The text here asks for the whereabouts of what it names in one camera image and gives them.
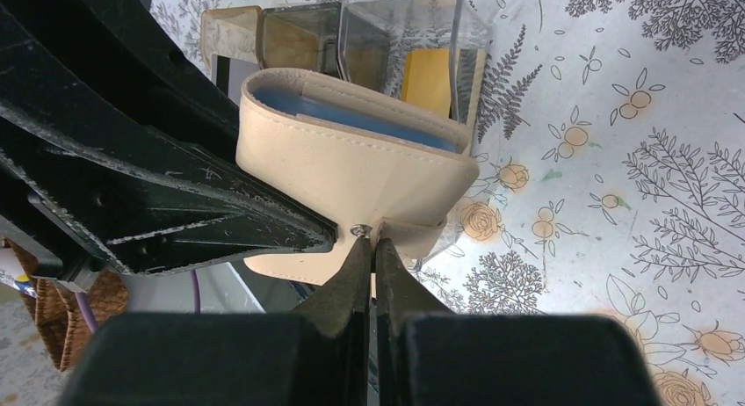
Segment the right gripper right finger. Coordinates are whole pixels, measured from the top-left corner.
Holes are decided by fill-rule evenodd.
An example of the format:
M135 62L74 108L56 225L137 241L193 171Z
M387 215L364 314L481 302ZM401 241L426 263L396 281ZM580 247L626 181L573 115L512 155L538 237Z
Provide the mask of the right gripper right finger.
M657 405L626 330L598 315L459 315L374 252L383 405Z

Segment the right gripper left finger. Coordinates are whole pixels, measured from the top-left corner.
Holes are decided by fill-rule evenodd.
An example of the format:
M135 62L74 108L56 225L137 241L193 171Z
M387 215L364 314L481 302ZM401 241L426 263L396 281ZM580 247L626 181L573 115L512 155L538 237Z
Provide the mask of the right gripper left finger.
M63 405L364 405L373 249L285 313L125 313L92 337Z

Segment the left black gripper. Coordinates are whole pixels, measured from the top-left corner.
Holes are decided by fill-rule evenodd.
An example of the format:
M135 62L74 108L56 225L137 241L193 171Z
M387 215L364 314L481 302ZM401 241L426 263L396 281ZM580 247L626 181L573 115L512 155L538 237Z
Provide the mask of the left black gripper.
M140 0L1 0L1 230L40 275L330 250L332 221L240 170L237 136Z

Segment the gold magnetic stripe cards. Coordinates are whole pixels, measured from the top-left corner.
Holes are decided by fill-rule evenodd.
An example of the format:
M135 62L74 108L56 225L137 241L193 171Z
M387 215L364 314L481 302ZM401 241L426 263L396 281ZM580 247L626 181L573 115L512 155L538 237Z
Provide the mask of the gold magnetic stripe cards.
M401 99L472 127L486 67L482 48L416 48L406 56Z

